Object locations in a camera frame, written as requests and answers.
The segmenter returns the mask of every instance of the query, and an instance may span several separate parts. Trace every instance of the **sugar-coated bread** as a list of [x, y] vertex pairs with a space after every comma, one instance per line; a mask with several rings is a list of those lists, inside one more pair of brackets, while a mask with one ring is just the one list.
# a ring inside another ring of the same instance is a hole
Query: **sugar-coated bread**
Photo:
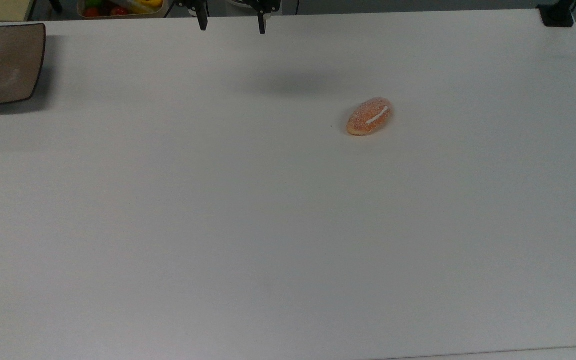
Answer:
[[351, 135], [368, 135], [386, 123], [393, 105], [382, 97], [373, 97], [354, 110], [345, 129]]

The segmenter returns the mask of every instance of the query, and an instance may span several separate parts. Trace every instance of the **square plate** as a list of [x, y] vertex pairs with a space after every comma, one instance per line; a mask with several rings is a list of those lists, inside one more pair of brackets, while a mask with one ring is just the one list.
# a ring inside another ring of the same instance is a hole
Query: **square plate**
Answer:
[[0, 104], [33, 96], [44, 63], [46, 26], [0, 26]]

